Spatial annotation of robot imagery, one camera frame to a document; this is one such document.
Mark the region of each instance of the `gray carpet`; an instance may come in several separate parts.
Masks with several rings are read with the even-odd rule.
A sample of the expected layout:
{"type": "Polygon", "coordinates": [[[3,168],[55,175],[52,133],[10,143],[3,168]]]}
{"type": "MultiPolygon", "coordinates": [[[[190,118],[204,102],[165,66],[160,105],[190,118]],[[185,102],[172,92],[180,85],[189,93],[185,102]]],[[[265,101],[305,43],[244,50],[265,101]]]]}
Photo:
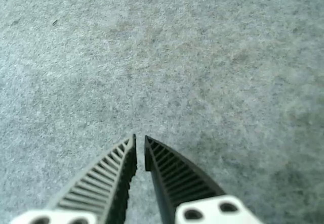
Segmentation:
{"type": "Polygon", "coordinates": [[[160,223],[144,135],[265,223],[324,219],[324,0],[0,0],[0,216],[137,134],[126,223],[160,223]]]}

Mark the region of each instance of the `screw hole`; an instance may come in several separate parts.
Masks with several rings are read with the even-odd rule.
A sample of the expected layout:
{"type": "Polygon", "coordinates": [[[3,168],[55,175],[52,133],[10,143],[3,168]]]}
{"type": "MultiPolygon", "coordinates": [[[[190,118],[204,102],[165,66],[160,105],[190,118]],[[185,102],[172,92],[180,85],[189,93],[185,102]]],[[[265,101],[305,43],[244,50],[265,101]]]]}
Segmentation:
{"type": "Polygon", "coordinates": [[[88,221],[84,218],[79,218],[70,222],[70,224],[88,224],[88,221]]]}
{"type": "Polygon", "coordinates": [[[184,217],[187,220],[198,220],[203,217],[203,214],[198,210],[189,209],[184,212],[184,217]]]}
{"type": "Polygon", "coordinates": [[[37,219],[33,220],[31,224],[49,224],[50,219],[46,216],[38,217],[37,219]]]}
{"type": "Polygon", "coordinates": [[[221,204],[220,208],[223,212],[237,211],[237,207],[235,205],[232,205],[231,203],[223,203],[223,204],[221,204]]]}

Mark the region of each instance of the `floor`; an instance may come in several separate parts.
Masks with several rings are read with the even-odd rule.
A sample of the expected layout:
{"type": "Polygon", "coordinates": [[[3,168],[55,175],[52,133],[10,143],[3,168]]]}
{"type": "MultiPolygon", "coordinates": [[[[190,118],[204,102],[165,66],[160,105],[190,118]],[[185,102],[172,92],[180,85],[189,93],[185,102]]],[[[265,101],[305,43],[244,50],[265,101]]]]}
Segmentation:
{"type": "Polygon", "coordinates": [[[126,223],[160,223],[144,136],[265,223],[324,219],[324,0],[0,0],[0,216],[137,134],[126,223]]]}

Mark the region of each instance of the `mounting hole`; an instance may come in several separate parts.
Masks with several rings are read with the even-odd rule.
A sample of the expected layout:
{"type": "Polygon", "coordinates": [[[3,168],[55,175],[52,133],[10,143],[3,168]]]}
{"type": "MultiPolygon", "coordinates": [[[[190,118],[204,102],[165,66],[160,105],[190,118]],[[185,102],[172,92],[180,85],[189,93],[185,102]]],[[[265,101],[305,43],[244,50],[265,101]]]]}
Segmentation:
{"type": "Polygon", "coordinates": [[[238,208],[231,203],[223,203],[220,205],[220,208],[223,212],[235,212],[238,208]]]}
{"type": "Polygon", "coordinates": [[[84,218],[79,218],[71,221],[69,224],[88,224],[89,222],[84,218]]]}
{"type": "Polygon", "coordinates": [[[184,217],[187,220],[199,220],[203,217],[203,214],[195,209],[188,209],[184,212],[184,217]]]}
{"type": "Polygon", "coordinates": [[[38,217],[37,219],[31,222],[31,224],[49,224],[49,223],[50,223],[50,219],[47,216],[38,217]]]}

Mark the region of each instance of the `textured gray surface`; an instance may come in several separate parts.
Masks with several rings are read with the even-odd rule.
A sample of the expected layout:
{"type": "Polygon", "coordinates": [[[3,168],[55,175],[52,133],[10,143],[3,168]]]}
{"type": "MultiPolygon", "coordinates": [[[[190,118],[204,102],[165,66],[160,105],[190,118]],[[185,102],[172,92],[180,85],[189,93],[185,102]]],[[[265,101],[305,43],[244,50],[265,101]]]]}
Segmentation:
{"type": "Polygon", "coordinates": [[[43,207],[132,132],[139,170],[126,223],[160,222],[144,134],[266,223],[320,223],[323,4],[0,0],[3,223],[43,207]]]}

